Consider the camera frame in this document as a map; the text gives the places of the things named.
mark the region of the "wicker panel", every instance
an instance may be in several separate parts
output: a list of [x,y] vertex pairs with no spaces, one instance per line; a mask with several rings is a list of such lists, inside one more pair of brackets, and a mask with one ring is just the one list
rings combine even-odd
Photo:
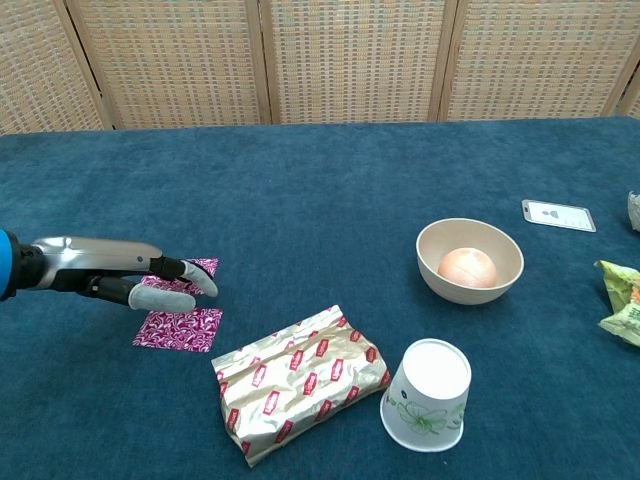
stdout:
[[261,5],[274,121],[427,119],[444,0]]
[[0,2],[0,57],[0,133],[104,128],[51,0]]
[[457,57],[447,69],[441,118],[613,111],[640,32],[640,1],[460,0],[458,11],[464,27],[452,39]]
[[69,6],[117,126],[260,123],[244,0]]

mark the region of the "wrapping paper square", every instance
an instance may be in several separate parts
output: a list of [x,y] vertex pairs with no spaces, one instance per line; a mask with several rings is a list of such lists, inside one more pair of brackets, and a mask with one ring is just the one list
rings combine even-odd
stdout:
[[[197,263],[207,272],[209,272],[209,275],[211,275],[212,277],[215,275],[216,268],[218,267],[217,258],[191,258],[188,259],[188,261]],[[200,289],[200,287],[192,283],[183,282],[181,280],[167,281],[156,277],[155,275],[146,275],[142,277],[140,283],[142,283],[143,285],[148,285],[150,287],[159,288],[161,290],[171,290],[173,292],[188,293],[189,295],[202,295],[204,293]]]
[[133,345],[206,353],[221,318],[222,310],[215,308],[195,308],[187,313],[149,312]]

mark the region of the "foil wrapper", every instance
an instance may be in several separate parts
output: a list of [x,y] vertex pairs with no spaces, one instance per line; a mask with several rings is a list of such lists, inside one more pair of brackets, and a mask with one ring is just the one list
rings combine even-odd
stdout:
[[225,428],[251,467],[391,380],[337,305],[211,363]]

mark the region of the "paper cup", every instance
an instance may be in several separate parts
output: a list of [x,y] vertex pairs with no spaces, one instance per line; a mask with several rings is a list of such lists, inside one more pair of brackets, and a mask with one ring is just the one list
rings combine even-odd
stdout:
[[447,450],[462,438],[470,383],[471,366],[460,350],[442,340],[418,340],[382,396],[382,424],[410,450]]

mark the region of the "blue table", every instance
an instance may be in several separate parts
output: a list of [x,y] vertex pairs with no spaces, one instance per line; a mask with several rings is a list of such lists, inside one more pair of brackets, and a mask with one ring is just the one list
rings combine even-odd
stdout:
[[[134,347],[145,312],[55,292],[0,304],[2,478],[640,478],[640,350],[610,314],[605,259],[640,267],[630,118],[256,126],[0,138],[0,226],[220,258],[208,354]],[[527,223],[523,198],[588,207],[596,233]],[[525,271],[499,300],[448,303],[415,239],[470,217],[510,234]],[[473,379],[460,444],[396,445],[380,394],[250,470],[210,360],[339,304],[395,372],[423,337]]]

